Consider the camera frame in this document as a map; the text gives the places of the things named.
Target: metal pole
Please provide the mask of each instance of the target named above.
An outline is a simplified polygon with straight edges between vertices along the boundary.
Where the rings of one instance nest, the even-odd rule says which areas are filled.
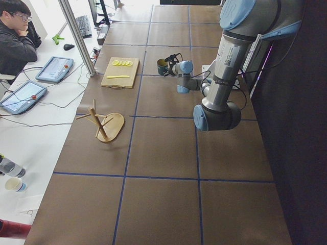
[[[117,9],[118,8],[118,2],[117,2],[117,0],[113,0],[113,4],[114,4],[114,9]]]
[[[88,73],[91,77],[93,77],[96,74],[96,70],[94,69],[93,63],[91,61],[91,58],[88,54],[87,48],[85,46],[83,37],[80,33],[80,30],[77,26],[77,23],[75,21],[75,17],[72,11],[72,8],[68,2],[68,0],[58,0],[60,7],[62,9],[63,15],[66,18],[67,24],[69,25],[69,28],[73,34],[73,38],[76,42],[76,46],[82,56],[83,62],[88,70]]]

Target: label sticker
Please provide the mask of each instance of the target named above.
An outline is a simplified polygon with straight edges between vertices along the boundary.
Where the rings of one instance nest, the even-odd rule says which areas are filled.
[[[221,61],[221,57],[224,53],[224,49],[225,49],[225,38],[224,38],[224,36],[221,36],[220,44],[219,44],[218,52],[217,52],[217,58],[216,58],[217,62]]]
[[[222,55],[222,62],[224,65],[233,67],[239,53],[240,47],[229,45],[224,48],[224,53]]]

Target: table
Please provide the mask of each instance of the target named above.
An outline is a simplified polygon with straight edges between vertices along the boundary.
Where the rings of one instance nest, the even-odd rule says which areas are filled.
[[[60,40],[59,45],[54,44],[51,36],[45,38],[37,50],[38,61],[29,62],[26,65],[25,69],[28,69],[26,75],[21,73],[10,87],[11,90],[15,90],[28,79],[36,81],[35,76],[40,70],[29,68],[43,67],[51,56],[59,56],[74,59],[74,66],[70,71],[73,73],[54,86],[51,83],[41,83],[43,86],[49,86],[49,91],[41,99],[41,102],[54,103],[64,107],[83,93],[89,76],[86,68],[80,66],[82,58],[79,51],[76,47],[69,51],[63,49],[65,43],[75,43],[68,26],[65,27],[61,36],[65,40]],[[93,30],[92,36],[93,38],[84,39],[89,52],[94,47],[99,48],[95,30]],[[28,125],[64,125],[27,127],[3,118],[0,119],[1,152],[7,158],[26,168],[27,173],[23,180],[28,185],[25,192],[11,193],[4,188],[9,177],[0,178],[1,219],[32,224],[81,98],[82,94],[65,108],[39,103],[22,115],[8,117],[10,120]],[[23,244],[24,242],[16,239],[0,239],[1,243],[5,242],[2,244]]]
[[[194,74],[216,57],[219,7],[122,6],[77,115],[118,112],[125,125],[102,144],[76,120],[25,242],[30,244],[291,244],[250,99],[240,124],[200,132],[202,95],[176,92],[156,61],[182,53]],[[100,86],[110,57],[139,58],[134,87]],[[241,92],[230,99],[244,104]]]

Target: black hair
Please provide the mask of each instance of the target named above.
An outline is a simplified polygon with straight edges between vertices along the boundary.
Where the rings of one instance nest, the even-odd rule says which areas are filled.
[[[28,16],[31,15],[29,7],[21,0],[0,0],[0,16],[2,16],[3,11],[7,11],[11,15],[16,12],[21,12]]]

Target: tablet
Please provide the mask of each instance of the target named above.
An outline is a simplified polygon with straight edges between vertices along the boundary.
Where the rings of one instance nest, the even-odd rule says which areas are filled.
[[[0,102],[0,107],[11,114],[22,114],[31,109],[48,89],[32,81],[25,82]]]
[[[73,59],[53,56],[36,75],[35,79],[59,83],[67,75],[73,63]]]

